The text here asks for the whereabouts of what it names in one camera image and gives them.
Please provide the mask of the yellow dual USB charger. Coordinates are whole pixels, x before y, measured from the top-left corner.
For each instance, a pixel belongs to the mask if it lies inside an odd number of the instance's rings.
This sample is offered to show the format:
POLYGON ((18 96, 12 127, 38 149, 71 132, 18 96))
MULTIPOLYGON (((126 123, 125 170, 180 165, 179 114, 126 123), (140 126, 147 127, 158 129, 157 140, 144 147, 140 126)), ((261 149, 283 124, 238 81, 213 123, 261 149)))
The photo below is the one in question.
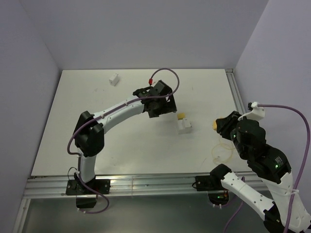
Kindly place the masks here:
POLYGON ((185 113, 178 113, 177 114, 177 119, 178 120, 182 120, 182 119, 184 119, 186 117, 186 114, 185 113))

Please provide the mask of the white cube socket adapter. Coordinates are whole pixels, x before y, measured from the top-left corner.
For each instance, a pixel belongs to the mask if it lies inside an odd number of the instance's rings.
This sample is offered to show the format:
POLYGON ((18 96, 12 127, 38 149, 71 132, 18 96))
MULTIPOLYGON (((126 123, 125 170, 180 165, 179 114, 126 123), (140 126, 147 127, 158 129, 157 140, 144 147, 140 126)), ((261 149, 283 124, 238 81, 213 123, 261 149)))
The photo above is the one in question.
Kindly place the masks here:
POLYGON ((177 121, 177 130, 179 134, 186 134, 186 133, 191 133, 192 131, 192 127, 190 129, 185 129, 183 127, 183 123, 182 120, 178 120, 177 121))

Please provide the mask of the small yellow charger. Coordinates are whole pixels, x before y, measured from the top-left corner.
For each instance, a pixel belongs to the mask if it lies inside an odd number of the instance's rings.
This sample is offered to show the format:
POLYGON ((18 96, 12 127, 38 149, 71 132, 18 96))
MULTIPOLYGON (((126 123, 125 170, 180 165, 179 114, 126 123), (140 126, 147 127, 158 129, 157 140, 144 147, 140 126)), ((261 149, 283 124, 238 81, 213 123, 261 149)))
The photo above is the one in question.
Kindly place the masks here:
POLYGON ((212 128, 215 131, 217 130, 217 122, 216 121, 213 121, 212 128))

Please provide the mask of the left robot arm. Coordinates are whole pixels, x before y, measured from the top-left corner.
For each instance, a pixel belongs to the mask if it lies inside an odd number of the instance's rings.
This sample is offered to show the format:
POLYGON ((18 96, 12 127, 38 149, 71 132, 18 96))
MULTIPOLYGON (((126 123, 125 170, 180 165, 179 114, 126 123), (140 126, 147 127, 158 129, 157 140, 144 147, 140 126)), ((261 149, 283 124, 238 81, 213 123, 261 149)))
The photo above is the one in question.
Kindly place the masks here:
POLYGON ((131 97, 106 110, 91 114, 85 111, 80 114, 73 135, 71 136, 67 152, 78 156, 76 171, 77 188, 84 194, 89 194, 95 187, 96 156, 104 148, 104 136, 113 127, 125 120, 143 113, 150 118, 162 114, 175 113, 177 107, 174 93, 162 80, 155 86, 140 88, 131 97))

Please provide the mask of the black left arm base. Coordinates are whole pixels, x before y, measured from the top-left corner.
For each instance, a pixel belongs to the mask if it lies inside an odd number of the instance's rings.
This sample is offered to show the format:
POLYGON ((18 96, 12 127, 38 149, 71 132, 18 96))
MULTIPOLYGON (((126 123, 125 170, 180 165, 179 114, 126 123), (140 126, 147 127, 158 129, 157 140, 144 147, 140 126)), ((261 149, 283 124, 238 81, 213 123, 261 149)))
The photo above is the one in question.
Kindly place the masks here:
POLYGON ((65 194, 67 196, 93 195, 95 190, 101 194, 108 194, 110 190, 109 179, 93 179, 87 183, 88 188, 81 184, 79 180, 69 180, 65 194))

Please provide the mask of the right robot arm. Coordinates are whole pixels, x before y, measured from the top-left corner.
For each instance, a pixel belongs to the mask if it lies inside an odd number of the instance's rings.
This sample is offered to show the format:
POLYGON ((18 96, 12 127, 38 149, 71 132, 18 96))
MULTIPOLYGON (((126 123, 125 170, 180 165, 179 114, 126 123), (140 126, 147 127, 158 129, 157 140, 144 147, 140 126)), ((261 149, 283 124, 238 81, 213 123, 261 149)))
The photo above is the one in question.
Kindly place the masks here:
POLYGON ((241 159, 267 186, 267 198, 244 183, 226 165, 210 172, 215 189, 228 189, 248 204, 271 233, 304 233, 311 228, 311 216, 294 187, 291 166, 286 155, 266 142, 266 131, 259 122, 233 111, 214 121, 214 130, 233 142, 241 159))

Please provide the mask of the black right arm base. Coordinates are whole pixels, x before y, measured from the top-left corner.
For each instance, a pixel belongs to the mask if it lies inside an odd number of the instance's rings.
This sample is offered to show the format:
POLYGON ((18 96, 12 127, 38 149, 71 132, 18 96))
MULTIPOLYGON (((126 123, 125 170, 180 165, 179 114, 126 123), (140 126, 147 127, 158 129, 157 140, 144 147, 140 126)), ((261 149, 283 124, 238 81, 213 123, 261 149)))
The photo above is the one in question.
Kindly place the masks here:
POLYGON ((192 187, 197 191, 220 191, 224 190, 221 180, 213 175, 195 176, 192 187))

